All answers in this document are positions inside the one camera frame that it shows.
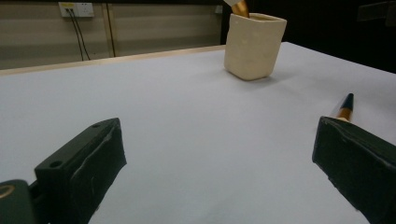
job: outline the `white tabletop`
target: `white tabletop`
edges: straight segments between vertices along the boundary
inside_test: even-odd
[[[312,162],[320,116],[396,144],[396,75],[283,43],[245,82],[223,50],[0,77],[0,182],[120,118],[128,164],[91,223],[368,223]]]

